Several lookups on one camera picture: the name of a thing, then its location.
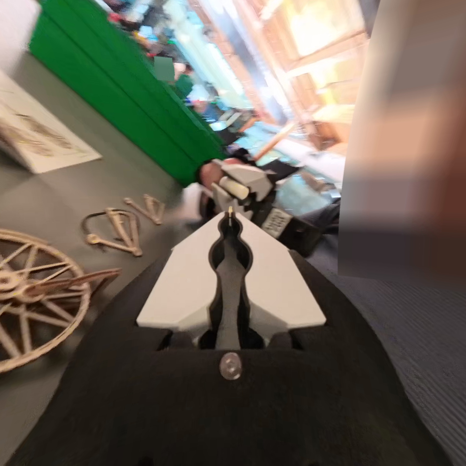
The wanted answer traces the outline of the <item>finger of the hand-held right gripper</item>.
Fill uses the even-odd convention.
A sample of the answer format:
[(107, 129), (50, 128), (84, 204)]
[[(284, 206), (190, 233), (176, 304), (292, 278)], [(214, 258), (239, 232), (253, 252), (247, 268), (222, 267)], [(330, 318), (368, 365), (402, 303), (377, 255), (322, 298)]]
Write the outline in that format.
[(229, 206), (232, 206), (235, 213), (239, 213), (247, 219), (252, 219), (253, 211), (250, 209), (251, 199), (249, 196), (245, 200), (239, 200), (225, 191), (220, 182), (218, 185), (213, 185), (212, 195), (218, 211), (227, 212)]
[(257, 167), (244, 164), (226, 164), (223, 170), (226, 174), (225, 177), (249, 188), (251, 199), (265, 200), (274, 188), (267, 174)]

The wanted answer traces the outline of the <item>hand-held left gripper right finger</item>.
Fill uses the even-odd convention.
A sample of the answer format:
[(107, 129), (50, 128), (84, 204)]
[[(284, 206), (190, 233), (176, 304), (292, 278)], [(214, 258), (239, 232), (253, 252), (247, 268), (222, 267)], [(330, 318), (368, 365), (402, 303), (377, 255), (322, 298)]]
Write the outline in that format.
[(252, 264), (245, 276), (249, 327), (262, 337), (326, 323), (317, 300), (290, 251), (241, 214), (240, 239), (250, 250)]

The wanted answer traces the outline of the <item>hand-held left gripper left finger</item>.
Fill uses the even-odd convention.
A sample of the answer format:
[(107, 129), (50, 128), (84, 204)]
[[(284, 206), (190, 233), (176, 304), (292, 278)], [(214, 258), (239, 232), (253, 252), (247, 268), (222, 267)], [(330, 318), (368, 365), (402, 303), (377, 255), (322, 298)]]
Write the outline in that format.
[(218, 278), (210, 252), (220, 239), (218, 214), (174, 248), (143, 305), (136, 323), (142, 328), (205, 333), (212, 329), (210, 307)]

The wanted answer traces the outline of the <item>small cream cylinder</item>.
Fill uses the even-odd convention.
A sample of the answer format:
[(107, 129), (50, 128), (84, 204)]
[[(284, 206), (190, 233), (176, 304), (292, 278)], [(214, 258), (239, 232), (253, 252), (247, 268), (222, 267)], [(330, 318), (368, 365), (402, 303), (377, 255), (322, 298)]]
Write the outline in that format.
[(245, 200), (249, 196), (249, 188), (233, 179), (225, 177), (221, 180), (220, 185), (230, 195), (239, 200)]

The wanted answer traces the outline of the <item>white instruction booklet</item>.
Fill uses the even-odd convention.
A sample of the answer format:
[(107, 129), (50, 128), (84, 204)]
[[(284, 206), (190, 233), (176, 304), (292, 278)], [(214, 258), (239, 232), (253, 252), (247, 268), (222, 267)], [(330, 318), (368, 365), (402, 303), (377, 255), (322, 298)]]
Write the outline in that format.
[(0, 138), (1, 149), (33, 174), (102, 158), (3, 71)]

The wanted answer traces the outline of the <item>wooden bicycle model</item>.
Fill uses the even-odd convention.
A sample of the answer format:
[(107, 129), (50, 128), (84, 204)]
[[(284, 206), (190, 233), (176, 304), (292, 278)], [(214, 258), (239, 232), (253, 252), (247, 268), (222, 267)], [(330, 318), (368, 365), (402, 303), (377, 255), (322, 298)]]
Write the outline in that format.
[(45, 240), (0, 230), (0, 372), (29, 364), (63, 343), (96, 293), (122, 273), (86, 273)]

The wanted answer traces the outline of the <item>person's right hand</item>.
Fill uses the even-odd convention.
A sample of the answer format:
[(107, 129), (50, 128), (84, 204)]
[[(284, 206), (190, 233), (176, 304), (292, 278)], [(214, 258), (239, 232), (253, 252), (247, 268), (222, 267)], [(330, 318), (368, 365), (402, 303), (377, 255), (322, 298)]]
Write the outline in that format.
[(226, 176), (223, 168), (225, 160), (213, 159), (206, 162), (199, 169), (199, 183), (207, 190), (211, 191), (213, 185), (218, 185), (219, 182)]

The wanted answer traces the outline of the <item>wooden V-shaped part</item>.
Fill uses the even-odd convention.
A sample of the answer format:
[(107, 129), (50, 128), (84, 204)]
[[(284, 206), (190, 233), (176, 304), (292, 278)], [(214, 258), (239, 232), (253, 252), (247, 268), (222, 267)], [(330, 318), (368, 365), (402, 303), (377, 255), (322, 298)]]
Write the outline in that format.
[(165, 204), (155, 197), (144, 194), (144, 207), (139, 206), (132, 198), (125, 197), (123, 202), (137, 213), (150, 220), (154, 225), (161, 225), (165, 213)]

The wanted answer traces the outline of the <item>person's dark ribbed sweater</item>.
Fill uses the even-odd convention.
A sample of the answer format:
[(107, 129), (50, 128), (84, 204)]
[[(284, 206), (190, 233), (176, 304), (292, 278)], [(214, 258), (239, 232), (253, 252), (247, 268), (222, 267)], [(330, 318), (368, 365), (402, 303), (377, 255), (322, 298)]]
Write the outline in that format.
[(455, 465), (465, 465), (465, 290), (340, 276), (337, 233), (307, 261), (329, 286), (328, 302), (350, 304), (381, 341), (409, 398)]

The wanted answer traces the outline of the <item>green plastic bin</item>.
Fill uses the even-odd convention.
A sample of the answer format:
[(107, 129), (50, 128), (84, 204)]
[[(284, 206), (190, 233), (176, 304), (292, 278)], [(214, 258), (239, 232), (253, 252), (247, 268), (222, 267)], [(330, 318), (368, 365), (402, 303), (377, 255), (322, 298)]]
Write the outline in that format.
[(94, 1), (40, 1), (30, 53), (183, 187), (224, 143)]

